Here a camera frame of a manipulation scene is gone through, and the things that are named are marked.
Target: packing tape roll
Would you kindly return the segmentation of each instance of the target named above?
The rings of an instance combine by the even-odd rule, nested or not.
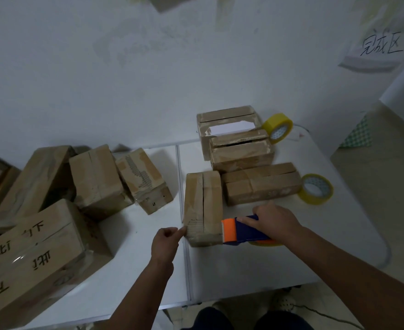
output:
[[[303,185],[298,192],[298,196],[304,202],[311,205],[320,205],[332,197],[333,186],[325,177],[317,174],[307,174],[301,180]]]
[[[271,143],[282,141],[292,130],[293,122],[284,113],[276,113],[264,122],[262,128],[269,134]]]

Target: hand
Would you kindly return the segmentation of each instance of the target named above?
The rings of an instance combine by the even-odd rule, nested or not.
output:
[[[176,256],[179,240],[187,232],[184,226],[181,229],[176,227],[161,228],[157,231],[151,244],[150,263],[165,267],[171,276],[174,270],[173,260]]]
[[[283,244],[289,236],[295,234],[302,227],[291,211],[274,204],[272,201],[254,207],[253,213],[258,216],[259,220],[242,216],[238,217],[237,221],[253,227]]]

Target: cable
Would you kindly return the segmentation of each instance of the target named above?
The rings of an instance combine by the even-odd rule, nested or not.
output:
[[[307,310],[313,311],[314,313],[317,313],[317,314],[320,315],[320,316],[327,317],[327,318],[332,319],[332,320],[337,321],[337,322],[347,323],[347,324],[353,325],[353,327],[357,327],[358,329],[365,330],[363,327],[360,327],[360,326],[359,326],[358,324],[356,324],[356,323],[353,323],[353,322],[350,322],[350,321],[346,321],[346,320],[343,320],[343,319],[337,319],[337,318],[335,318],[335,317],[333,317],[333,316],[329,316],[329,315],[326,315],[326,314],[322,314],[322,313],[320,313],[319,311],[317,311],[317,310],[315,310],[315,309],[309,308],[308,306],[305,306],[305,305],[301,305],[301,306],[299,306],[299,305],[294,305],[294,306],[295,306],[295,307],[298,307],[298,308],[306,308]]]

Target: tape strip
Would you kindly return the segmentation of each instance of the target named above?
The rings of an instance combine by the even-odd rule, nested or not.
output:
[[[293,122],[284,113],[276,113],[262,125],[271,143],[282,141],[292,130]]]
[[[303,185],[298,192],[298,197],[307,204],[320,205],[332,197],[333,186],[325,177],[307,174],[301,180]]]

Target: dark pants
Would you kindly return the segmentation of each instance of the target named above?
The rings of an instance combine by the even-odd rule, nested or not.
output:
[[[231,322],[220,311],[207,307],[199,311],[191,330],[234,330]],[[254,330],[313,330],[300,316],[288,311],[268,311],[257,321]]]

